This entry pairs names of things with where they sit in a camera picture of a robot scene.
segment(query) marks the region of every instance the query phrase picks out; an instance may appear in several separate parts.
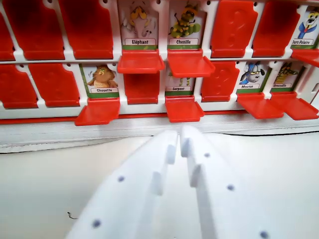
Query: owl card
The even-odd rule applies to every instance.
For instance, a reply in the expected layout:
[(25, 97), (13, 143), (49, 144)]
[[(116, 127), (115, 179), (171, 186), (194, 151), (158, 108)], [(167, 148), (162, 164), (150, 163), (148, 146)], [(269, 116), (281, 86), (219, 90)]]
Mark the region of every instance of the owl card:
[(155, 50), (159, 44), (159, 13), (150, 0), (119, 0), (122, 48)]
[(303, 63), (300, 61), (284, 62), (279, 70), (271, 92), (293, 91), (304, 69)]
[(292, 49), (313, 49), (318, 44), (319, 7), (309, 6), (303, 16), (303, 22), (298, 26), (298, 36), (293, 39)]
[(88, 97), (119, 97), (116, 72), (107, 64), (80, 64), (80, 71)]
[(168, 49), (198, 49), (201, 47), (206, 13), (200, 1), (170, 1)]
[(248, 62), (241, 76), (237, 93), (262, 92), (271, 72), (268, 62)]
[(165, 85), (166, 96), (190, 96), (194, 92), (195, 78), (176, 78), (168, 67)]

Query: white surface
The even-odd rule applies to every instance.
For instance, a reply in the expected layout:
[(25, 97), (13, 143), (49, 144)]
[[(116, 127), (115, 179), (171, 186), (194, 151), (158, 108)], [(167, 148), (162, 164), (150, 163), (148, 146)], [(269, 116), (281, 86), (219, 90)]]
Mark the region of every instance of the white surface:
[[(283, 238), (319, 237), (319, 133), (206, 136)], [(74, 223), (67, 212), (78, 217), (103, 178), (150, 138), (0, 154), (0, 238), (63, 238)], [(177, 157), (169, 166), (164, 189), (154, 238), (200, 239), (196, 192), (189, 187), (185, 158)]]
[[(42, 144), (128, 136), (155, 135), (166, 129), (179, 129), (184, 123), (168, 118), (116, 119), (107, 125), (75, 126), (74, 122), (0, 125), (0, 144)], [(204, 116), (200, 122), (187, 123), (202, 132), (239, 134), (276, 134), (319, 130), (319, 119), (255, 119), (250, 114)]]
[(177, 132), (167, 130), (132, 153), (90, 199), (67, 239), (149, 239), (166, 172), (174, 164)]

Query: red plastic tile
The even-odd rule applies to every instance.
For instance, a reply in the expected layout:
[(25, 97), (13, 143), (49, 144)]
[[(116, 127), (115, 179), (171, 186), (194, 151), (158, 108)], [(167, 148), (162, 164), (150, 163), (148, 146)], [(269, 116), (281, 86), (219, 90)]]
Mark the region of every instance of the red plastic tile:
[(14, 61), (13, 42), (1, 13), (0, 13), (0, 32), (1, 32), (0, 61)]
[(211, 38), (211, 57), (243, 57), (258, 13), (253, 1), (221, 0)]
[(64, 59), (55, 10), (45, 7), (41, 0), (3, 0), (2, 3), (26, 59)]
[(256, 119), (272, 119), (284, 116), (284, 111), (276, 107), (264, 94), (238, 94), (237, 102)]
[(254, 57), (282, 56), (296, 29), (298, 3), (268, 1), (253, 41)]
[(168, 50), (168, 63), (173, 76), (209, 77), (215, 71), (214, 65), (200, 50)]
[(79, 106), (73, 73), (60, 63), (30, 64), (29, 70), (47, 107)]
[(37, 108), (28, 74), (18, 71), (15, 65), (0, 65), (0, 101), (6, 109)]
[(235, 65), (232, 61), (214, 62), (215, 72), (201, 85), (202, 102), (229, 101), (239, 74)]
[(194, 96), (166, 96), (165, 106), (169, 122), (197, 122), (205, 115)]
[(160, 93), (160, 72), (155, 74), (124, 74), (128, 104), (157, 104)]
[(123, 74), (150, 74), (164, 69), (159, 51), (123, 50), (118, 64), (118, 72)]
[(282, 109), (294, 120), (313, 120), (318, 119), (319, 111), (304, 101), (297, 98), (296, 92), (272, 93), (271, 102)]
[(113, 36), (109, 10), (99, 0), (59, 0), (76, 59), (112, 59)]
[(108, 124), (119, 117), (120, 99), (89, 99), (75, 120), (76, 126)]
[(291, 57), (319, 67), (319, 49), (293, 49)]

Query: flipped-down red flap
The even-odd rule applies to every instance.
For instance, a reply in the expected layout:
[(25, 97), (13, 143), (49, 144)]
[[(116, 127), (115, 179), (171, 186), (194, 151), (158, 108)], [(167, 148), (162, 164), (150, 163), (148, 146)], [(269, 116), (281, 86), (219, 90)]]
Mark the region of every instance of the flipped-down red flap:
[(209, 77), (215, 66), (203, 51), (199, 50), (168, 50), (167, 57), (171, 72), (177, 78)]
[(284, 111), (276, 107), (264, 94), (238, 94), (237, 102), (256, 119), (272, 119), (284, 116)]
[(76, 126), (108, 124), (119, 117), (120, 99), (89, 99), (75, 120)]
[(159, 50), (123, 50), (118, 72), (123, 74), (151, 74), (164, 69)]
[(171, 123), (197, 122), (205, 115), (194, 96), (166, 96), (165, 106)]
[(294, 120), (313, 120), (318, 119), (318, 110), (304, 101), (297, 98), (296, 92), (272, 93), (270, 100), (278, 108), (282, 109)]

